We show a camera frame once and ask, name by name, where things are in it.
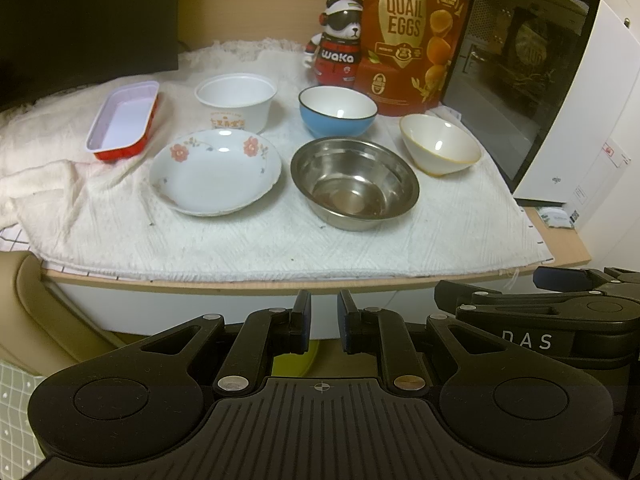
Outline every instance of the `panda figurine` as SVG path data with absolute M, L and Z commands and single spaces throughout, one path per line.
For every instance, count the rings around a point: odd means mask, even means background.
M 360 62 L 362 0 L 327 0 L 323 32 L 306 44 L 305 65 L 321 85 L 353 87 Z

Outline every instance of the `snack bag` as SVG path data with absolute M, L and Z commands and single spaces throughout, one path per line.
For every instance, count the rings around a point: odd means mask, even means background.
M 436 106 L 468 5 L 469 0 L 364 0 L 354 88 L 386 116 Z

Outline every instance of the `sunglasses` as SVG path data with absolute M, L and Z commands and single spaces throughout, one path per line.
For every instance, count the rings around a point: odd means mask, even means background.
M 326 22 L 333 30 L 343 30 L 351 23 L 360 23 L 362 20 L 361 10 L 342 10 L 334 12 L 326 17 Z

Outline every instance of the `plate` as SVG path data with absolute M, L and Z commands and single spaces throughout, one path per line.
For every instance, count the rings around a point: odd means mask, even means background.
M 151 163 L 149 182 L 167 206 L 194 216 L 233 213 L 278 181 L 280 155 L 243 130 L 206 130 L 172 141 Z

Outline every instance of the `table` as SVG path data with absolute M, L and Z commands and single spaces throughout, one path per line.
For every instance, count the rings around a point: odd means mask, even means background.
M 589 252 L 580 240 L 578 233 L 568 229 L 547 228 L 540 216 L 532 207 L 525 208 L 529 219 L 540 232 L 555 261 L 549 263 L 553 267 L 579 267 L 591 259 Z M 538 264 L 519 269 L 521 274 L 531 273 Z M 43 269 L 44 275 L 54 282 L 69 285 L 97 286 L 139 292 L 165 292 L 173 294 L 212 294 L 224 296 L 292 296 L 302 288 L 314 294 L 334 294 L 338 290 L 348 288 L 353 293 L 382 292 L 386 290 L 409 290 L 435 286 L 442 279 L 478 282 L 492 280 L 500 276 L 500 272 L 484 272 L 482 274 L 466 274 L 463 276 L 424 276 L 418 278 L 375 278 L 364 280 L 316 280 L 311 282 L 137 282 L 110 280 L 93 276 L 76 276 L 55 270 Z

